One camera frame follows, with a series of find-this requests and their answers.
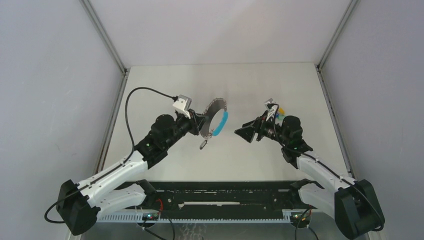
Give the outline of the black key tag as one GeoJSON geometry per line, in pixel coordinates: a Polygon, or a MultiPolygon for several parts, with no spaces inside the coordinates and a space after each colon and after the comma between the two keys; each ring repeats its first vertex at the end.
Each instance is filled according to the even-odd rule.
{"type": "Polygon", "coordinates": [[[208,144],[209,140],[205,139],[199,146],[200,150],[203,150],[205,148],[205,146],[208,144]]]}

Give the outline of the metal key organizer with rings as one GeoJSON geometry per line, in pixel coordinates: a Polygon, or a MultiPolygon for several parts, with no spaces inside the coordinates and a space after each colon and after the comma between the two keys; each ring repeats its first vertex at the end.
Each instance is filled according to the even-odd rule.
{"type": "Polygon", "coordinates": [[[207,120],[200,130],[200,135],[205,139],[218,136],[229,118],[227,101],[222,97],[214,98],[202,114],[207,120]],[[219,111],[223,111],[219,124],[216,128],[211,128],[211,123],[219,111]]]}

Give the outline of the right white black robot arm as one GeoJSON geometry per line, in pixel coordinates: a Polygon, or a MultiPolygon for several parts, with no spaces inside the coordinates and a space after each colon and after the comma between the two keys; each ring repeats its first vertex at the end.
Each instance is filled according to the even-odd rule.
{"type": "Polygon", "coordinates": [[[333,218],[339,231],[354,240],[368,232],[384,229],[385,217],[373,185],[331,169],[303,139],[301,120],[286,116],[282,123],[263,115],[234,131],[248,143],[266,137],[281,145],[284,160],[305,173],[310,180],[297,181],[289,194],[295,208],[310,205],[333,218]]]}

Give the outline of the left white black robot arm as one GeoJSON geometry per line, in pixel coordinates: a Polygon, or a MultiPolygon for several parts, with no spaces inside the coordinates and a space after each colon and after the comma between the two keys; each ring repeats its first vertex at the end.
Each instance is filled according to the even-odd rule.
{"type": "Polygon", "coordinates": [[[190,113],[190,118],[181,113],[176,116],[158,116],[129,156],[78,183],[68,180],[61,185],[56,210],[74,236],[88,231],[105,215],[132,206],[149,209],[155,205],[157,191],[145,179],[126,188],[118,187],[158,164],[187,133],[199,135],[211,122],[209,116],[195,112],[190,113]]]}

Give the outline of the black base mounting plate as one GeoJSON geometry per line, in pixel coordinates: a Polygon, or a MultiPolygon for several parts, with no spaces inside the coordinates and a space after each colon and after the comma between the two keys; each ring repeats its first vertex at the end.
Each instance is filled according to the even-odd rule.
{"type": "Polygon", "coordinates": [[[253,219],[277,217],[280,211],[302,212],[309,205],[283,181],[152,181],[156,193],[137,206],[162,210],[171,219],[253,219]]]}

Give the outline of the left green circuit board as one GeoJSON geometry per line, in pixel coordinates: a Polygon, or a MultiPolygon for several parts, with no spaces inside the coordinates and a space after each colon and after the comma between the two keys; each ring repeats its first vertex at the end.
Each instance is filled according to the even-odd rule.
{"type": "Polygon", "coordinates": [[[157,221],[160,215],[157,213],[145,213],[142,216],[142,221],[157,221]]]}

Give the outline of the green circuit board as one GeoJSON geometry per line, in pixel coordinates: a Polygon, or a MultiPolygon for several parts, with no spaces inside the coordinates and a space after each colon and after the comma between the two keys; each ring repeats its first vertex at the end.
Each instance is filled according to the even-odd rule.
{"type": "Polygon", "coordinates": [[[157,213],[145,213],[142,216],[142,221],[157,221],[160,215],[157,213]]]}
{"type": "Polygon", "coordinates": [[[294,222],[298,222],[298,221],[306,221],[310,218],[309,214],[306,215],[301,215],[301,214],[294,214],[290,217],[290,220],[294,223],[294,222]]]}

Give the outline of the right green circuit board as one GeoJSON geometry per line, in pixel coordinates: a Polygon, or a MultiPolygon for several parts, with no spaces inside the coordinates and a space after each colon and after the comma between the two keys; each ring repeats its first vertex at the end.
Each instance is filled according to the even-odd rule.
{"type": "Polygon", "coordinates": [[[294,223],[294,222],[298,222],[298,221],[306,221],[310,218],[309,214],[306,215],[301,215],[301,214],[294,214],[290,217],[290,220],[294,223]]]}

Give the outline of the left aluminium frame post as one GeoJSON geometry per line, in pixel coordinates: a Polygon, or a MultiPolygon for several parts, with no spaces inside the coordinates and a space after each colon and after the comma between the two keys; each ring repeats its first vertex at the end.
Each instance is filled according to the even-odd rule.
{"type": "Polygon", "coordinates": [[[114,60],[120,72],[125,75],[127,73],[127,68],[125,67],[115,45],[113,44],[113,41],[107,33],[107,30],[104,27],[99,15],[97,14],[93,3],[90,0],[80,0],[79,2],[86,12],[88,18],[92,22],[94,29],[97,31],[97,34],[106,47],[106,50],[109,52],[111,58],[114,60]]]}

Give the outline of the aluminium frame post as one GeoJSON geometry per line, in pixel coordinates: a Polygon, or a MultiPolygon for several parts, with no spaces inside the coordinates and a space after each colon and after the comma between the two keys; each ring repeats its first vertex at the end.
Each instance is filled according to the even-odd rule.
{"type": "Polygon", "coordinates": [[[106,47],[106,50],[109,52],[111,58],[114,60],[120,72],[125,75],[127,73],[127,68],[125,67],[115,45],[113,44],[113,41],[107,33],[107,30],[104,27],[99,15],[97,14],[93,3],[90,0],[80,0],[79,2],[86,12],[88,18],[92,22],[94,29],[97,31],[97,34],[106,47]]]}
{"type": "Polygon", "coordinates": [[[354,14],[355,9],[357,8],[357,5],[360,3],[360,0],[350,0],[349,4],[347,5],[346,10],[344,11],[341,20],[339,21],[334,33],[332,34],[330,41],[328,45],[326,46],[324,53],[322,54],[318,64],[316,65],[316,69],[318,72],[321,72],[324,68],[334,46],[336,45],[339,37],[341,36],[343,30],[345,29],[348,21],[354,14]]]}

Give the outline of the right aluminium frame post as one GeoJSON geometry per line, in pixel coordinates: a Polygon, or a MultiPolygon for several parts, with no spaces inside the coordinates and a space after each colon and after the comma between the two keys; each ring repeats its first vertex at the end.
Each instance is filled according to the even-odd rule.
{"type": "Polygon", "coordinates": [[[324,53],[322,54],[318,64],[316,65],[316,69],[318,72],[321,72],[324,68],[334,46],[336,45],[339,37],[341,36],[343,30],[345,29],[348,21],[354,14],[355,9],[357,8],[357,5],[360,3],[360,0],[350,0],[349,4],[347,5],[346,10],[344,11],[341,20],[339,21],[334,33],[332,34],[330,41],[328,45],[326,46],[324,53]]]}

